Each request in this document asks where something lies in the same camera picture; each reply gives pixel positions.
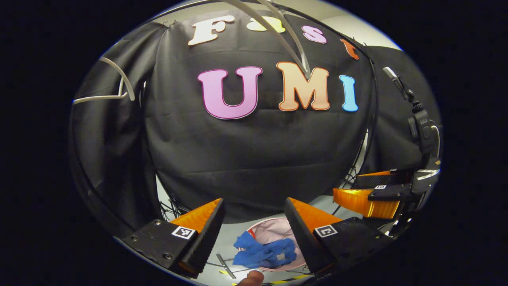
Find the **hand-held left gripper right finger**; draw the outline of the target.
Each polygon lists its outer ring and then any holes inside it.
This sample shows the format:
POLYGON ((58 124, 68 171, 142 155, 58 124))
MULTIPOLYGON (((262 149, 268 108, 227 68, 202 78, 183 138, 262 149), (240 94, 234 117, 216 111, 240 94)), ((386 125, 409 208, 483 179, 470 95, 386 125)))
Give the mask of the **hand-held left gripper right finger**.
POLYGON ((393 242, 362 219, 342 220, 297 199, 285 200, 284 214, 310 272, 344 272, 393 242))

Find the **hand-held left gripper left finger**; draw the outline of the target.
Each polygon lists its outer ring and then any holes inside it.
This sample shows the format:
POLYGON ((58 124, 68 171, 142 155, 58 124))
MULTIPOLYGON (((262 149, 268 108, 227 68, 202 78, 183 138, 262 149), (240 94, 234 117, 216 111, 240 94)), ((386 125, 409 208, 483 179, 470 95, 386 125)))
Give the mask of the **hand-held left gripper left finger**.
POLYGON ((224 199, 219 198, 170 222, 155 219, 121 241, 164 269, 197 278, 213 250, 224 217, 224 199))

